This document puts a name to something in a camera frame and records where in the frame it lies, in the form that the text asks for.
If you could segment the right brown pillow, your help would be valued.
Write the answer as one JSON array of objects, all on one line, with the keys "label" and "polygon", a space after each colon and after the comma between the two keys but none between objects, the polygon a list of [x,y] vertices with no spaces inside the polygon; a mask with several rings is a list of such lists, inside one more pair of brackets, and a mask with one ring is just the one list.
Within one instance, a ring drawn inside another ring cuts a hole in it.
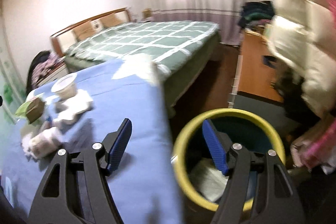
[{"label": "right brown pillow", "polygon": [[120,24],[123,24],[123,21],[119,19],[116,14],[109,14],[100,18],[100,22],[105,28],[111,28]]}]

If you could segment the cream puffer jacket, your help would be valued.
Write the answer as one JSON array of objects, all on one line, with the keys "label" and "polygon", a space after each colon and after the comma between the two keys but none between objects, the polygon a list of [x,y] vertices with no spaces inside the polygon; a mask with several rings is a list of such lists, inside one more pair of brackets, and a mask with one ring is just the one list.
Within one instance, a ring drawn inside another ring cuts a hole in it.
[{"label": "cream puffer jacket", "polygon": [[275,0],[268,48],[303,78],[302,99],[314,114],[335,107],[335,0]]}]

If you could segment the pink garment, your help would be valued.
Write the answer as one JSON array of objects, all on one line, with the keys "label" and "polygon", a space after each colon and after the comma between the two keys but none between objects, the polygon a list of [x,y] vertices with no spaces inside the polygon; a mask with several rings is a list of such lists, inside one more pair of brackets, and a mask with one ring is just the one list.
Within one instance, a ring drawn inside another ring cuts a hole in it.
[{"label": "pink garment", "polygon": [[296,139],[291,155],[296,166],[321,165],[335,170],[335,0],[306,0],[308,50],[302,99],[321,120]]}]

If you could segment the dark clothes pile on desk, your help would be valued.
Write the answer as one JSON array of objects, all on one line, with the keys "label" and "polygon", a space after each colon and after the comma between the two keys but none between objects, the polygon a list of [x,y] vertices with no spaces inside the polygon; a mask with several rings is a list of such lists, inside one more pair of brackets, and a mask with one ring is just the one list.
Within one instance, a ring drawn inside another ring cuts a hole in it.
[{"label": "dark clothes pile on desk", "polygon": [[240,12],[238,26],[246,28],[247,24],[255,20],[271,20],[275,15],[272,1],[246,2]]}]

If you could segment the brown plastic food box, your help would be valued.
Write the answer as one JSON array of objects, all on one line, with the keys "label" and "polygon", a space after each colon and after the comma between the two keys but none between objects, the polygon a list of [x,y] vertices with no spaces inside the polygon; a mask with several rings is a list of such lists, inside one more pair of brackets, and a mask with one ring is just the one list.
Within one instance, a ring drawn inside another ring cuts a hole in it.
[{"label": "brown plastic food box", "polygon": [[25,116],[29,121],[29,124],[32,124],[43,115],[45,110],[45,102],[39,97],[35,97],[28,103],[29,104],[25,110]]}]

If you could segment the white bedside cabinet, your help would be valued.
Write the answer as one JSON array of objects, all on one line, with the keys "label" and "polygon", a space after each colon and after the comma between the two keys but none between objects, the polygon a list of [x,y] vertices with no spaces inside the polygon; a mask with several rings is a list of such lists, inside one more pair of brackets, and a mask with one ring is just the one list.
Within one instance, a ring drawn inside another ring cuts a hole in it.
[{"label": "white bedside cabinet", "polygon": [[65,75],[67,75],[68,69],[65,64],[65,62],[61,62],[59,65],[57,65],[54,69],[52,69],[49,73],[45,75],[45,77],[42,77],[38,82],[37,82],[37,87],[40,87],[42,85],[45,85],[47,83],[51,83],[55,80],[58,80]]}]

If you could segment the left brown pillow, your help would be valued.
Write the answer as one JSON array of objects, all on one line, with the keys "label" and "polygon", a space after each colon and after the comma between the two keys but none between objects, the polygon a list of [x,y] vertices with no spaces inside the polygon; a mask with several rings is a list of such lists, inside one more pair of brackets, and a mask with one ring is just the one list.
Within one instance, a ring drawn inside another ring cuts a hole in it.
[{"label": "left brown pillow", "polygon": [[77,41],[85,40],[96,34],[91,22],[80,24],[79,26],[73,28],[72,32],[74,33]]}]

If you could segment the wooden bed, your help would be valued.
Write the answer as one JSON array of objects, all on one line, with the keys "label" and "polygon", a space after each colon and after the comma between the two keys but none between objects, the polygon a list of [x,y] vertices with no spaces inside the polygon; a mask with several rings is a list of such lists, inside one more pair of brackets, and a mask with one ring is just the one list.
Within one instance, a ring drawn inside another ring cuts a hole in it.
[{"label": "wooden bed", "polygon": [[147,20],[135,22],[129,10],[108,11],[72,24],[50,37],[53,50],[70,72],[116,58],[150,57],[163,85],[170,116],[221,41],[214,22]]}]

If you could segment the pile of clothes on cabinet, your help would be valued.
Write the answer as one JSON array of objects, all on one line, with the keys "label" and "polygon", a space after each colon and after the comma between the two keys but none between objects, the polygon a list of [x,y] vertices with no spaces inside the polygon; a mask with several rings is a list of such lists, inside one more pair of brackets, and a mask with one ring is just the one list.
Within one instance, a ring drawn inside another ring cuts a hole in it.
[{"label": "pile of clothes on cabinet", "polygon": [[27,75],[26,94],[37,88],[37,83],[62,62],[61,58],[51,51],[39,52],[31,61]]}]

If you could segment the green plastic bag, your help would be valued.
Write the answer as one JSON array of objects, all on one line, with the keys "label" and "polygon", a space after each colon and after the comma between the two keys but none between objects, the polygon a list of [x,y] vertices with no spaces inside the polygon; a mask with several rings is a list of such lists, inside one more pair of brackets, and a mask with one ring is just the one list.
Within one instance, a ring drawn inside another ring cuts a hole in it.
[{"label": "green plastic bag", "polygon": [[15,112],[16,117],[25,117],[26,116],[26,111],[31,104],[31,101],[24,102],[21,104],[21,106],[18,107],[18,109]]}]

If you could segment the green white cardboard box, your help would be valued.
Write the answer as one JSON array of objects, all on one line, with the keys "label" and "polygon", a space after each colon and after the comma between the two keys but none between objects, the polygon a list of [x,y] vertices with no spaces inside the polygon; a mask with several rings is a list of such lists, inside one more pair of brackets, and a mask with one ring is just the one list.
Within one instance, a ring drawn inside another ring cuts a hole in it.
[{"label": "green white cardboard box", "polygon": [[227,186],[228,176],[215,168],[211,159],[202,159],[189,174],[191,184],[207,201],[218,202]]}]

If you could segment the wooden desk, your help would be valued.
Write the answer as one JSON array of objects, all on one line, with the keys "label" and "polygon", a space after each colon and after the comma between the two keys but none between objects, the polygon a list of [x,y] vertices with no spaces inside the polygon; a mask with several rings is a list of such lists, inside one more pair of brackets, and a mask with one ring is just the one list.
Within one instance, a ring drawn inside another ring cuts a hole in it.
[{"label": "wooden desk", "polygon": [[265,40],[256,32],[243,31],[241,34],[236,74],[228,97],[229,106],[234,105],[238,96],[282,105],[282,97],[272,88],[275,70],[263,63],[263,57],[269,55]]}]

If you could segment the blue patterned tablecloth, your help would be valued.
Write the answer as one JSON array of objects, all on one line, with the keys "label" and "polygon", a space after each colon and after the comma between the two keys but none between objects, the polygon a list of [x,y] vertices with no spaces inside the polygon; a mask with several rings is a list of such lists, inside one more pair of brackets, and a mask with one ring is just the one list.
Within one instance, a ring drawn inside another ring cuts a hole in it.
[{"label": "blue patterned tablecloth", "polygon": [[[172,141],[161,84],[154,62],[146,54],[124,57],[83,69],[76,86],[86,90],[93,107],[76,123],[62,125],[69,152],[81,151],[117,131],[125,118],[132,133],[116,172],[107,178],[124,223],[184,223],[182,199],[171,165]],[[1,186],[15,212],[28,219],[38,185],[51,161],[26,157],[21,146],[20,119],[1,129],[7,144],[1,149]]]}]

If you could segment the brown pillow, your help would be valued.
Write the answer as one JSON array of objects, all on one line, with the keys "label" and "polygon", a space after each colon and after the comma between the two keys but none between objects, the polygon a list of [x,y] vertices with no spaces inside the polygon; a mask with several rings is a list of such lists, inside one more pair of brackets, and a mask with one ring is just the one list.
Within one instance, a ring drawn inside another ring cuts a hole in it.
[{"label": "brown pillow", "polygon": [[116,14],[109,14],[100,18],[100,22],[105,28],[111,28],[120,24],[123,24],[123,21],[119,19]]},{"label": "brown pillow", "polygon": [[74,33],[77,41],[85,40],[96,34],[91,22],[80,24],[79,26],[73,28],[72,32]]}]

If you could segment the green checked duvet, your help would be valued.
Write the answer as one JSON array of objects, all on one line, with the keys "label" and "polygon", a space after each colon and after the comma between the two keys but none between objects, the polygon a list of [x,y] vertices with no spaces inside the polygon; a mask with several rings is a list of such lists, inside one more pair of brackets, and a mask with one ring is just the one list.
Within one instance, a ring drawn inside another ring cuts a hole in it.
[{"label": "green checked duvet", "polygon": [[144,53],[169,75],[218,33],[218,24],[205,21],[123,23],[73,44],[66,55],[86,61],[108,61]]}]

